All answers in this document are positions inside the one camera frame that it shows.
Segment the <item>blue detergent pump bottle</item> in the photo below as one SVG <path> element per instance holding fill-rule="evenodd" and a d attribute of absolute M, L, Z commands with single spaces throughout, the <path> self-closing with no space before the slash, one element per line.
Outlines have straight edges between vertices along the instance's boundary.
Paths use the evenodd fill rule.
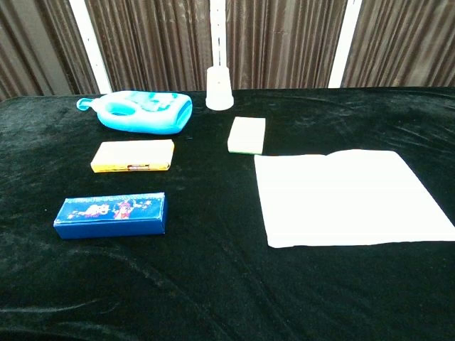
<path fill-rule="evenodd" d="M 81 98 L 76 107 L 93 109 L 106 127 L 142 134 L 179 133 L 191 117 L 193 103 L 186 94 L 124 90 L 95 99 Z"/>

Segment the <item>brown pleated curtain panel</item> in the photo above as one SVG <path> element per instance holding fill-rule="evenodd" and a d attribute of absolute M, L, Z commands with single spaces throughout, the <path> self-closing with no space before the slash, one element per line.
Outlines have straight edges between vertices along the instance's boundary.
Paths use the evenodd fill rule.
<path fill-rule="evenodd" d="M 455 87 L 455 0 L 362 0 L 342 87 Z"/>
<path fill-rule="evenodd" d="M 0 0 L 0 102 L 98 91 L 69 0 Z"/>
<path fill-rule="evenodd" d="M 235 90 L 326 88 L 348 0 L 227 0 Z"/>
<path fill-rule="evenodd" d="M 212 64 L 209 0 L 85 0 L 112 90 L 198 91 Z"/>

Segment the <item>blue rectangular snack box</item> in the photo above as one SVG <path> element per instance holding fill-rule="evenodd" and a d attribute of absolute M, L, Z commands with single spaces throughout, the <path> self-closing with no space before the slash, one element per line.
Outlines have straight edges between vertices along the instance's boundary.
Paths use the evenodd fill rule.
<path fill-rule="evenodd" d="M 65 199 L 53 226 L 62 239 L 164 234 L 164 192 Z"/>

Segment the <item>black velvet tablecloth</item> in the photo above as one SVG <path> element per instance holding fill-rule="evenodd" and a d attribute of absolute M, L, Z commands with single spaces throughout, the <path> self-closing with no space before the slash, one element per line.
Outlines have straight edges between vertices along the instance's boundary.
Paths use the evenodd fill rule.
<path fill-rule="evenodd" d="M 0 341 L 455 341 L 455 243 L 272 249 L 236 116 L 269 155 L 398 152 L 455 222 L 455 87 L 192 92 L 171 169 L 93 173 L 127 134 L 75 96 L 0 102 Z M 61 239 L 67 197 L 164 191 L 163 236 Z"/>

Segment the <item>white cylindrical container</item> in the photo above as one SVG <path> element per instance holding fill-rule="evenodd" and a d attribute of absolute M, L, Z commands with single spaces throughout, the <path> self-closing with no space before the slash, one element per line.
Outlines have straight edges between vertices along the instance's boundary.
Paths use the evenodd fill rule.
<path fill-rule="evenodd" d="M 207 70 L 207 91 L 205 104 L 207 108 L 223 111 L 234 104 L 230 72 L 227 67 L 212 66 Z"/>

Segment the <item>white screen frame post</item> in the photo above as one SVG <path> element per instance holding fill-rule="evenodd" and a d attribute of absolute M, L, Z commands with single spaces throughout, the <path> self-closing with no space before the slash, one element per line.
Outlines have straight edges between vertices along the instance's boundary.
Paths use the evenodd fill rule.
<path fill-rule="evenodd" d="M 227 67 L 226 2 L 210 0 L 210 34 L 214 67 Z"/>
<path fill-rule="evenodd" d="M 339 88 L 342 85 L 362 2 L 363 0 L 347 0 L 328 88 Z"/>
<path fill-rule="evenodd" d="M 69 0 L 69 3 L 98 89 L 101 94 L 110 93 L 112 87 L 85 0 Z"/>

